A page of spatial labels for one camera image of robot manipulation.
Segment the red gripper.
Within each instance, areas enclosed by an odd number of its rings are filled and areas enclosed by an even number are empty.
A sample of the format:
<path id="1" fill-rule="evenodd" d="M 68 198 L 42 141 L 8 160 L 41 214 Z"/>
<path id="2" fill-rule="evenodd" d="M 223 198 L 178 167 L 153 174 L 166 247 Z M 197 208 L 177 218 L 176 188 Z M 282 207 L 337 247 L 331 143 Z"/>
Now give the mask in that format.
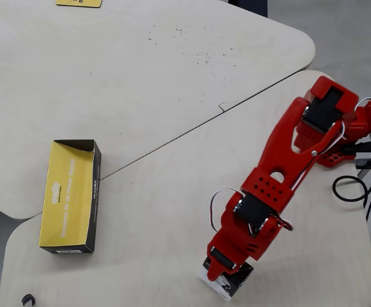
<path id="1" fill-rule="evenodd" d="M 285 191 L 234 191 L 207 246 L 208 280 L 237 273 L 248 258 L 258 260 L 285 227 L 284 208 Z"/>

